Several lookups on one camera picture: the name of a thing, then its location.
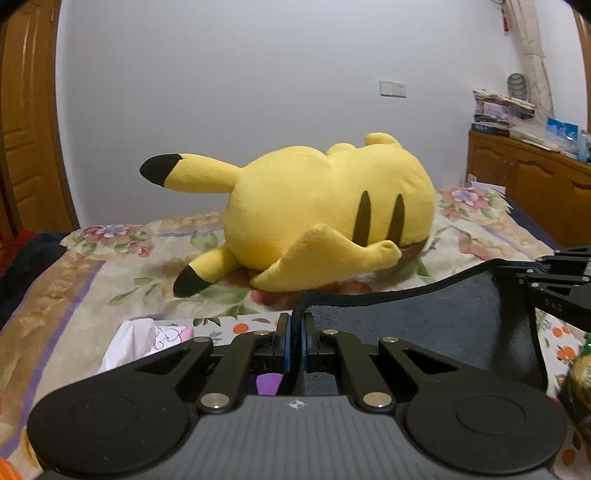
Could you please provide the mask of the pink tissue pack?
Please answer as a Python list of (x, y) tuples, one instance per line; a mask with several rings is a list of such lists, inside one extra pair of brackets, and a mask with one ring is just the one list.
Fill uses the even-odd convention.
[(125, 320), (110, 341), (97, 374), (179, 345), (192, 337), (191, 325), (152, 318)]

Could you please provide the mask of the purple and grey towel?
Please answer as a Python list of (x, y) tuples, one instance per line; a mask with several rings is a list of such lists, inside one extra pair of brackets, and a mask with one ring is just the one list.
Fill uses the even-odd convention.
[(492, 260), (435, 283), (356, 296), (314, 291), (294, 314), (365, 344), (398, 337), (470, 366), (546, 391), (535, 308), (512, 273)]

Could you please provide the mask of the wooden door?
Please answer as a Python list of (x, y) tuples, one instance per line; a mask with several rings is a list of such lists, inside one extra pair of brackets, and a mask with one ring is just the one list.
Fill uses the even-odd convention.
[(59, 1), (26, 1), (1, 25), (1, 195), (12, 231), (79, 227), (56, 105)]

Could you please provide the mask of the orange-dotted white cloth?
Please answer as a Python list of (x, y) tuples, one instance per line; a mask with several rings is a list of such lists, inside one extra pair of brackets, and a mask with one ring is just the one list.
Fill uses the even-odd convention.
[[(185, 341), (194, 336), (204, 336), (211, 338), (215, 345), (226, 345), (238, 334), (276, 329), (279, 319), (279, 311), (238, 317), (190, 319), (181, 329), (180, 339)], [(584, 334), (549, 314), (537, 312), (536, 320), (539, 343), (548, 374), (547, 394), (556, 400), (582, 347)], [(590, 445), (572, 422), (568, 423), (567, 438), (553, 465), (553, 472), (561, 479), (590, 477)]]

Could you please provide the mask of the wooden cabinet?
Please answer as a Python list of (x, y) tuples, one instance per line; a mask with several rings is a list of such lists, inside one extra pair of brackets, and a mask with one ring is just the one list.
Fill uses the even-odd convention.
[(590, 166), (511, 138), (471, 131), (467, 174), (507, 196), (561, 247), (590, 243)]

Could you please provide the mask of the white wall switch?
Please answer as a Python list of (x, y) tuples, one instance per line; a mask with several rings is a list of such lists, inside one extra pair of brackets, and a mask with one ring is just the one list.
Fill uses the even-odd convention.
[(384, 97), (406, 98), (407, 85), (399, 81), (379, 81), (380, 95)]

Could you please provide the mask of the small grey desk fan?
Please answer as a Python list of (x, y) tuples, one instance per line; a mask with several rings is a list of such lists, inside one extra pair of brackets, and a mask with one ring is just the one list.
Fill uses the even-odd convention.
[(526, 76), (522, 73), (512, 73), (507, 78), (509, 95), (516, 99), (529, 101), (529, 84)]

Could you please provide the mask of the yellow Pikachu plush toy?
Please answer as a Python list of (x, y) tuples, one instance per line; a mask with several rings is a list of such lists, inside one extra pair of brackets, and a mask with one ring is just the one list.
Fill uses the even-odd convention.
[(186, 298), (240, 268), (257, 290), (283, 293), (387, 270), (416, 256), (434, 220), (435, 190), (422, 163), (393, 136), (327, 151), (290, 146), (239, 167), (192, 153), (153, 156), (152, 184), (183, 193), (224, 193), (224, 242), (178, 274)]

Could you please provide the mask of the green noodle snack bag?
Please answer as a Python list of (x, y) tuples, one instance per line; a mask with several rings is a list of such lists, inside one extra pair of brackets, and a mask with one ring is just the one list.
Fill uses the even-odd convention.
[(587, 443), (591, 441), (591, 351), (590, 334), (573, 361), (558, 395), (565, 411)]

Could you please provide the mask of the stack of books and papers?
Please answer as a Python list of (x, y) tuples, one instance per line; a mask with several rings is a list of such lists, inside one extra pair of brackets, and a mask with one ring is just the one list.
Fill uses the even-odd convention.
[(473, 90), (476, 102), (471, 129), (518, 140), (545, 151), (590, 162), (590, 133), (577, 125), (537, 116), (534, 104), (509, 95)]

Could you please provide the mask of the white paper by cabinet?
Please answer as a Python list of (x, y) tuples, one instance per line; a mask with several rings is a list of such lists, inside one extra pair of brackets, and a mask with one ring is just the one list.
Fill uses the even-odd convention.
[(496, 184), (491, 184), (491, 183), (486, 183), (486, 182), (479, 182), (476, 180), (471, 180), (469, 182), (470, 186), (479, 190), (482, 190), (484, 192), (497, 192), (502, 196), (506, 195), (506, 187), (502, 186), (502, 185), (496, 185)]

